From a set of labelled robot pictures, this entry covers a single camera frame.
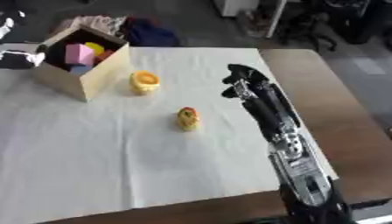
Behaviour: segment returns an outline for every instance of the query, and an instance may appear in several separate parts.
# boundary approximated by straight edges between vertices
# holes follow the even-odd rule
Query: pink foam block
[[[66,46],[66,63],[71,65],[92,66],[95,51],[86,45],[74,44]]]

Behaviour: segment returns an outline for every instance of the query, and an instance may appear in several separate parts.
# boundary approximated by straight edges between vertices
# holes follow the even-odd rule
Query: cloth
[[[132,71],[122,71],[83,103],[36,84],[30,71],[0,70],[0,223],[277,190],[256,122],[238,99],[221,97],[229,63],[275,80],[256,49],[135,47],[130,55],[134,71],[160,77],[156,93],[132,94]],[[176,126],[183,107],[197,109],[200,129]]]
[[[125,21],[126,17],[104,17],[104,16],[89,16],[89,17],[75,17],[62,21],[54,30],[52,36],[64,31],[67,28],[76,27],[79,25],[86,25],[109,35],[115,35],[120,26]]]
[[[132,46],[179,46],[179,38],[174,32],[160,28],[148,19],[129,18],[120,32]]]

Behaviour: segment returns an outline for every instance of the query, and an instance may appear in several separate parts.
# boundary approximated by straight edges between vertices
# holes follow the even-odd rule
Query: yellow cup
[[[148,71],[136,71],[129,77],[129,87],[140,95],[147,95],[159,87],[159,77]]]

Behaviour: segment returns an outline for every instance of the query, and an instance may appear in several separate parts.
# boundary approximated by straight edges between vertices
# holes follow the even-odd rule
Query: orange block
[[[100,63],[100,62],[104,61],[105,59],[107,59],[113,53],[114,53],[113,51],[107,50],[107,51],[101,53],[100,55],[96,56],[95,61],[97,63]]]

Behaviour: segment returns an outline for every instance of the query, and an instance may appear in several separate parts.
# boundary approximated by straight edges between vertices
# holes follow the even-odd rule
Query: colored block
[[[88,46],[89,48],[91,48],[95,51],[95,56],[98,56],[98,55],[102,54],[103,52],[105,52],[105,48],[103,46],[98,45],[93,42],[86,42],[86,46]]]
[[[66,46],[66,63],[71,65],[92,66],[95,51],[86,45],[74,44]]]
[[[100,55],[96,56],[95,61],[97,63],[100,63],[100,62],[104,61],[105,59],[107,59],[113,53],[114,53],[113,51],[107,50],[107,51],[101,53]]]
[[[83,75],[91,69],[93,69],[92,66],[72,66],[69,73]]]

